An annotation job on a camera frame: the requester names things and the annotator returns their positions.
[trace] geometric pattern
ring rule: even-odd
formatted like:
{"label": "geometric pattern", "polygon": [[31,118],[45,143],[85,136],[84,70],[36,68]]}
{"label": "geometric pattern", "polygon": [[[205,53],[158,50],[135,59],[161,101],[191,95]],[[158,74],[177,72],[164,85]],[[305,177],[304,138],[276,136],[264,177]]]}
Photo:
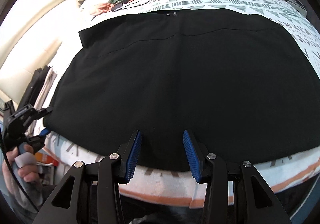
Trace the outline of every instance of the geometric pattern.
{"label": "geometric pattern", "polygon": [[129,9],[107,12],[98,17],[103,21],[115,16],[148,13],[158,10],[226,8],[243,14],[262,15],[283,26],[295,39],[320,78],[320,35],[291,5],[282,0],[138,0]]}

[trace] wire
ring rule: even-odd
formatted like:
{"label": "wire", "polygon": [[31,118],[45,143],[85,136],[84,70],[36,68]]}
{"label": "wire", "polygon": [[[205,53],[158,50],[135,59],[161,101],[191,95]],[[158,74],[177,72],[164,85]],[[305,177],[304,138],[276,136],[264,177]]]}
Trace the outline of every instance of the wire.
{"label": "wire", "polygon": [[297,4],[297,6],[300,6],[300,7],[302,7],[303,9],[306,10],[305,6],[304,6],[299,0],[294,0],[294,2]]}
{"label": "wire", "polygon": [[150,1],[151,1],[151,0],[148,0],[147,2],[145,2],[145,3],[141,4],[141,5],[137,5],[137,6],[133,6],[133,7],[128,7],[128,6],[132,5],[132,4],[139,3],[139,1],[137,1],[137,2],[132,2],[132,3],[127,4],[127,5],[124,6],[124,7],[121,7],[121,8],[119,8],[119,9],[113,10],[113,12],[116,12],[116,11],[119,11],[119,10],[122,10],[122,9],[129,9],[129,8],[134,8],[134,7],[143,6],[143,5],[145,5],[145,4],[148,4]]}
{"label": "wire", "polygon": [[7,157],[7,150],[6,150],[6,147],[4,145],[4,141],[3,141],[3,137],[2,137],[2,133],[0,131],[0,149],[2,151],[2,154],[3,154],[3,158],[4,158],[4,161],[9,169],[9,172],[10,174],[12,175],[12,178],[14,179],[15,183],[18,185],[18,187],[20,188],[20,190],[23,192],[23,194],[25,195],[25,197],[27,198],[27,200],[30,202],[31,206],[36,210],[36,212],[39,212],[39,209],[38,207],[33,203],[33,201],[30,199],[29,195],[27,194],[27,192],[23,189],[23,187],[21,186],[21,184],[19,183],[17,177],[15,176],[12,168],[11,168],[11,165],[9,163],[9,160],[8,160],[8,157]]}

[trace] clothes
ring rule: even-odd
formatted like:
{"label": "clothes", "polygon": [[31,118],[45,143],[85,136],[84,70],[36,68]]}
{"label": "clothes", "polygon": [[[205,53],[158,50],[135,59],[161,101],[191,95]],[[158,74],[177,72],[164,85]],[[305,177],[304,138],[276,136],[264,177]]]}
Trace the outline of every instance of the clothes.
{"label": "clothes", "polygon": [[[54,188],[55,188],[55,185],[46,185],[42,187],[42,195],[43,195],[44,202],[49,197],[50,193],[53,191]],[[17,200],[12,194],[9,194],[8,203],[10,204],[10,207],[14,212],[14,214],[20,219],[21,223],[32,224],[32,222],[36,217],[36,213],[21,207],[21,205],[17,202]]]}
{"label": "clothes", "polygon": [[319,78],[292,36],[265,17],[227,9],[133,14],[80,38],[84,48],[44,125],[88,150],[109,155],[139,129],[139,165],[188,171],[185,129],[238,163],[320,145]]}
{"label": "clothes", "polygon": [[141,14],[159,10],[221,8],[242,14],[262,15],[283,26],[295,39],[320,78],[320,55],[318,54],[320,52],[320,34],[297,10],[282,0],[151,0],[142,6],[123,9],[118,12],[107,12],[94,19],[91,17],[91,21],[87,22],[86,28],[112,17],[126,14]]}
{"label": "clothes", "polygon": [[114,6],[114,4],[109,3],[97,4],[89,8],[89,14],[92,16],[98,16],[111,11],[111,8],[113,8]]}
{"label": "clothes", "polygon": [[[49,71],[47,73],[47,76],[44,80],[44,84],[42,86],[42,89],[39,92],[39,96],[35,101],[34,108],[40,110],[42,108],[42,105],[44,103],[45,98],[48,95],[48,92],[50,88],[52,87],[53,81],[56,78],[57,74],[52,70],[52,68],[49,67]],[[35,128],[36,121],[33,121],[31,125],[28,127],[27,135],[32,136],[33,130]]]}
{"label": "clothes", "polygon": [[8,205],[9,197],[3,194],[3,188],[0,191],[0,216],[2,223],[22,224],[12,209]]}
{"label": "clothes", "polygon": [[35,104],[37,97],[39,96],[39,93],[44,85],[44,81],[46,79],[46,76],[48,74],[50,67],[44,66],[43,69],[39,68],[36,69],[29,85],[27,86],[26,91],[24,92],[19,106],[17,108],[17,111],[23,108],[27,104],[31,104],[32,106]]}

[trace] mattress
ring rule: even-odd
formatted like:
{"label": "mattress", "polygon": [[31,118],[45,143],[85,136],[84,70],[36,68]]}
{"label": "mattress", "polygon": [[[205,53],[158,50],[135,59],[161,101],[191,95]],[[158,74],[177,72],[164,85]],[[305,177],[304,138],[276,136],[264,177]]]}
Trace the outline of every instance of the mattress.
{"label": "mattress", "polygon": [[[226,8],[244,14],[258,14],[283,26],[295,39],[320,77],[320,35],[315,28],[293,7],[281,0],[137,0],[130,8],[107,12],[91,17],[83,28],[91,27],[112,17],[132,13],[147,13],[175,9],[219,9]],[[78,32],[70,32],[63,41],[50,66],[57,77],[50,89],[44,107],[48,106],[55,88],[73,57],[81,50]],[[34,134],[43,129],[42,120],[36,122]],[[46,151],[62,163],[72,165],[75,161],[85,163],[100,161],[103,156],[92,153],[64,137],[51,133],[46,140]],[[279,192],[320,172],[320,147],[297,153],[286,158],[255,165],[274,192]],[[202,207],[206,184],[197,184],[190,172],[171,172],[137,166],[128,185],[120,185],[120,192],[133,198],[167,205]],[[233,202],[232,185],[229,185],[229,203]]]}

